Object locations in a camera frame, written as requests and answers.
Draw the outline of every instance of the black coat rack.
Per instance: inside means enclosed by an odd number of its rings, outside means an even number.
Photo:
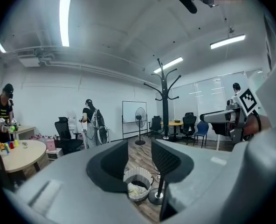
[[[157,59],[158,63],[159,63],[159,66],[161,68],[161,76],[159,74],[152,74],[152,76],[159,76],[160,79],[161,79],[161,84],[162,84],[162,92],[159,91],[157,88],[155,87],[152,87],[151,85],[147,84],[144,82],[144,85],[148,86],[148,87],[151,87],[152,89],[156,90],[157,92],[159,92],[159,94],[161,95],[162,99],[157,99],[158,101],[163,101],[163,131],[164,131],[164,137],[163,139],[164,140],[167,140],[169,139],[168,138],[168,117],[169,117],[169,114],[168,114],[168,99],[178,99],[179,96],[175,97],[175,98],[170,98],[168,96],[169,94],[169,91],[171,89],[171,87],[175,84],[175,82],[178,81],[179,78],[181,78],[181,75],[179,75],[175,81],[171,84],[171,86],[169,88],[167,88],[167,77],[168,75],[173,72],[173,71],[176,71],[177,69],[174,69],[170,72],[167,73],[167,75],[165,76],[164,75],[164,70],[163,70],[163,64],[160,62],[160,59],[158,58]]]

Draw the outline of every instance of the black fan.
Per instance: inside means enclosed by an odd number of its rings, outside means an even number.
[[[143,144],[145,144],[145,141],[141,140],[140,128],[142,128],[145,125],[146,113],[142,107],[140,107],[136,110],[135,120],[136,120],[136,124],[139,127],[139,140],[135,141],[135,144],[143,145]]]

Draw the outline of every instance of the ceiling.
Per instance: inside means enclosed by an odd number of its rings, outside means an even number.
[[[262,8],[255,0],[223,2],[210,8],[195,0],[191,14],[178,0],[71,0],[69,45],[63,47],[59,0],[18,0],[0,27],[0,53],[8,66],[20,63],[17,52],[37,49],[50,63],[97,67],[158,83],[151,73],[182,56],[178,74],[236,56],[260,54],[264,48]],[[234,34],[246,39],[230,49],[209,44]]]

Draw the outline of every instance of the blue chair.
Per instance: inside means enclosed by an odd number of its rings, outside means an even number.
[[[200,121],[197,125],[197,129],[198,129],[198,131],[196,133],[194,133],[193,146],[194,146],[194,143],[195,143],[195,136],[197,136],[197,143],[198,143],[198,136],[202,136],[202,144],[201,144],[201,148],[202,148],[204,136],[205,136],[205,144],[204,145],[207,144],[208,123]]]

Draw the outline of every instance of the pink container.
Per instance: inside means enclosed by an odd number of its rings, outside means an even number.
[[[56,150],[54,140],[47,140],[46,143],[47,143],[47,149],[48,149],[49,151],[54,151],[54,150]]]

